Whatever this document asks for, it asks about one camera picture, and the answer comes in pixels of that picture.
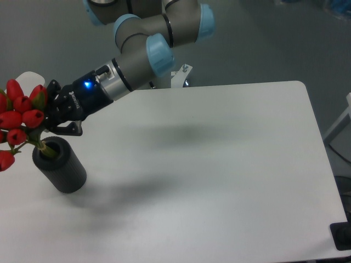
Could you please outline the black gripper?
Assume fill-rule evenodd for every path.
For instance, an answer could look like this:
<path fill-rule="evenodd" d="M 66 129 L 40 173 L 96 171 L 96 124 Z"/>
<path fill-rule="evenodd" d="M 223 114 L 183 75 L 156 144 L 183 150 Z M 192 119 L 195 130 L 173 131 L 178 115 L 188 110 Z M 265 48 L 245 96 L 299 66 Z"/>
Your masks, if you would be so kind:
<path fill-rule="evenodd" d="M 46 117 L 56 122 L 72 121 L 67 126 L 54 126 L 45 123 L 45 128 L 56 135 L 82 136 L 82 122 L 89 115 L 105 108 L 112 99 L 97 81 L 97 73 L 90 71 L 72 84 L 61 88 L 55 80 L 47 86 Z"/>

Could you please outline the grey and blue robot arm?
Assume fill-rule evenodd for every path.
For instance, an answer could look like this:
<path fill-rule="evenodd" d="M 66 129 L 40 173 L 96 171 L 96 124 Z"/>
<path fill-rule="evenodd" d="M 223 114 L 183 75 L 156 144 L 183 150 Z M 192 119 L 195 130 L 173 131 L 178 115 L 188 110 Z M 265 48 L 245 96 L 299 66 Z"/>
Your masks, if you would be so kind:
<path fill-rule="evenodd" d="M 112 24 L 120 54 L 72 84 L 48 85 L 40 127 L 57 135 L 80 136 L 89 115 L 169 73 L 173 48 L 213 36 L 211 7 L 198 1 L 84 1 L 95 25 Z"/>

